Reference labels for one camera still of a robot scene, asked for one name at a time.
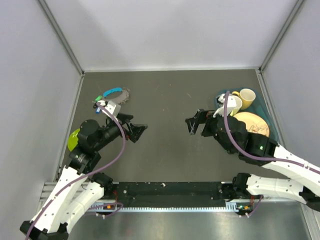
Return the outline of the metal key disc blue handle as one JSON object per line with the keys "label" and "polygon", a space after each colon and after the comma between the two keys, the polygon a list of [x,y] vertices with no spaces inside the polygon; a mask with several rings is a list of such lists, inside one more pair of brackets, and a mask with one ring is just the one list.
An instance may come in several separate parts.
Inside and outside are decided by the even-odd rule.
{"label": "metal key disc blue handle", "polygon": [[[119,93],[119,95],[110,97],[110,95],[113,95],[115,93]],[[130,99],[130,90],[125,87],[115,87],[105,91],[102,96],[107,102],[112,101],[116,104],[123,105]]]}

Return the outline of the green key tag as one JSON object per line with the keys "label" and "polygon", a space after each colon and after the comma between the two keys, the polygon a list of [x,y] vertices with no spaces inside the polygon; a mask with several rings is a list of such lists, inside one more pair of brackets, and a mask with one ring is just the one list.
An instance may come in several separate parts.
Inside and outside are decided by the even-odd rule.
{"label": "green key tag", "polygon": [[103,96],[102,96],[102,95],[99,95],[94,101],[95,101],[95,102],[98,102],[98,101],[100,101],[102,98],[103,98]]}

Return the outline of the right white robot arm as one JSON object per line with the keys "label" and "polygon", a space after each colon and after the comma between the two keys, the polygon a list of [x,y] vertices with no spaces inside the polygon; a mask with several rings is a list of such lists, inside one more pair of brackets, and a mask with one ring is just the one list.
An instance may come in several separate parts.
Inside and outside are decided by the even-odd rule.
{"label": "right white robot arm", "polygon": [[223,117],[199,109],[185,120],[188,132],[194,135],[203,124],[203,137],[213,137],[228,154],[237,154],[241,161],[278,172],[286,179],[238,173],[232,180],[227,200],[250,197],[279,197],[297,201],[312,210],[320,210],[320,169],[294,155],[275,140],[249,132],[243,121]]}

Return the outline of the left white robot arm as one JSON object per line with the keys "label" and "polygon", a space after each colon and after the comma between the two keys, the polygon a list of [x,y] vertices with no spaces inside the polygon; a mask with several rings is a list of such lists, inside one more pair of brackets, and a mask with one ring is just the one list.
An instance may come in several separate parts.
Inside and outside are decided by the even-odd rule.
{"label": "left white robot arm", "polygon": [[81,124],[77,144],[54,189],[39,212],[20,226],[27,240],[66,240],[97,200],[113,194],[112,178],[102,168],[95,169],[101,159],[99,151],[118,137],[135,143],[148,126],[133,124],[132,119],[132,115],[119,113],[107,119],[105,126],[93,119]]}

